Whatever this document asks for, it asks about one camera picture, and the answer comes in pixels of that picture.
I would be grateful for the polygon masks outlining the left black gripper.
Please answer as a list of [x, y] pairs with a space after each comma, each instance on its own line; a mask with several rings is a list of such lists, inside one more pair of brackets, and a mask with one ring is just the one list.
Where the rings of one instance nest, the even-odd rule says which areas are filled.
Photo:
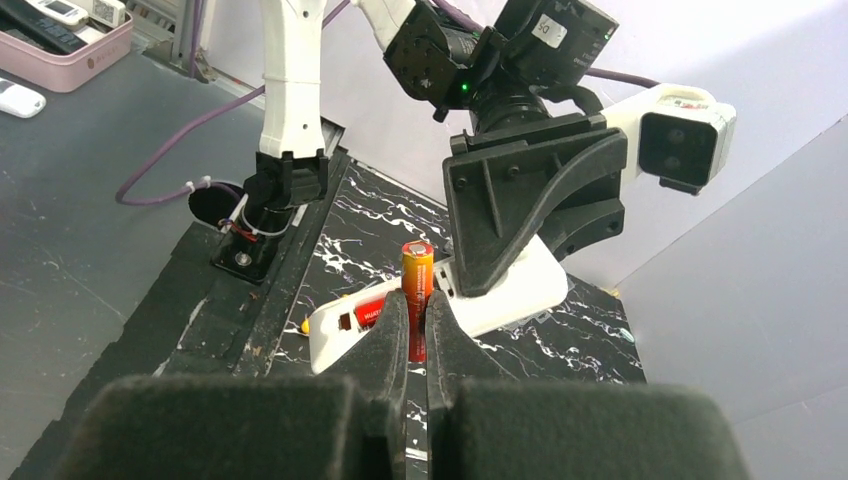
[[618, 27], [588, 1], [509, 1], [475, 31], [418, 1], [389, 42], [409, 97], [438, 122], [466, 110], [484, 133], [452, 136], [442, 164], [461, 294], [488, 293], [535, 235], [561, 260], [622, 233], [625, 132], [600, 115], [545, 119], [546, 102], [601, 111], [578, 83]]

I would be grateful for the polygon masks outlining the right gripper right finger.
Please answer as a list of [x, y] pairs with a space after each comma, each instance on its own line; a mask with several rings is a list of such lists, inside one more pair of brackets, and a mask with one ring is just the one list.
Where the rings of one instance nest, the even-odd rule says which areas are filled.
[[674, 385], [518, 378], [459, 326], [442, 292], [426, 308], [432, 479], [746, 479], [731, 426]]

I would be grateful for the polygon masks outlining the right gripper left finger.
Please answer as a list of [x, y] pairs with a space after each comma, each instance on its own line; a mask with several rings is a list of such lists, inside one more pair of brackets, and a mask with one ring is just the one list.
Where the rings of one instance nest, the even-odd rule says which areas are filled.
[[402, 479], [408, 316], [376, 325], [316, 376], [125, 377], [79, 424], [59, 479]]

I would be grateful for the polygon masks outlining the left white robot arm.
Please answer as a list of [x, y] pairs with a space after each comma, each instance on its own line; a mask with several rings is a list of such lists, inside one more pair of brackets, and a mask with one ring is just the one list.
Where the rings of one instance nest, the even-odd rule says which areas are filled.
[[[264, 1], [265, 117], [234, 235], [215, 255], [259, 283], [293, 211], [321, 201], [320, 1]], [[580, 86], [617, 23], [585, 1], [509, 1], [481, 28], [441, 1], [363, 1], [383, 58], [434, 119], [470, 114], [443, 178], [457, 288], [488, 293], [533, 237], [556, 258], [619, 235], [627, 139]]]

